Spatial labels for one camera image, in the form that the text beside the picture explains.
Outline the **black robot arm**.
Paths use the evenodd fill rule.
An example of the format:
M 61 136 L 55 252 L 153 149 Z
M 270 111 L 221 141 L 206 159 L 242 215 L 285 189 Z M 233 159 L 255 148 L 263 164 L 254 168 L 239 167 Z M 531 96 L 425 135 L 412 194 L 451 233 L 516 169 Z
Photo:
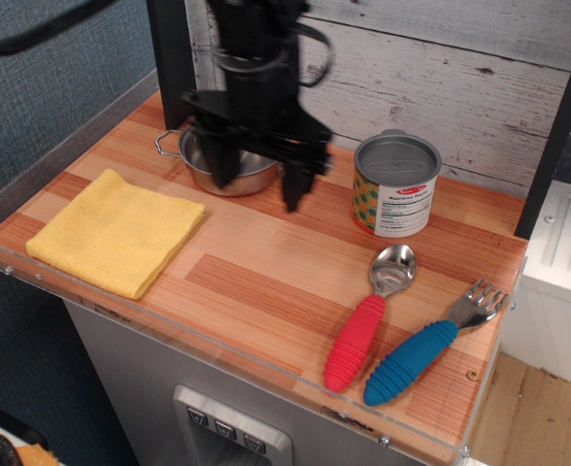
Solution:
M 330 71 L 334 50 L 300 22 L 306 1 L 212 1 L 218 24 L 215 60 L 223 91 L 187 91 L 192 131 L 218 187 L 240 173 L 245 150 L 285 166 L 283 198 L 291 213 L 330 166 L 330 129 L 299 102 L 303 87 Z

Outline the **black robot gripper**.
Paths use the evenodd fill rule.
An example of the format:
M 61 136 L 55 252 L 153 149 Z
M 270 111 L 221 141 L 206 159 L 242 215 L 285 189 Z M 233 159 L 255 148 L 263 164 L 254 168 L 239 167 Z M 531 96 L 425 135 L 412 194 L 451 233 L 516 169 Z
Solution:
M 241 62 L 224 68 L 225 90 L 189 90 L 182 99 L 193 109 L 193 129 L 218 188 L 240 173 L 240 152 L 285 164 L 286 210 L 293 213 L 315 175 L 329 166 L 331 131 L 299 103 L 296 62 Z

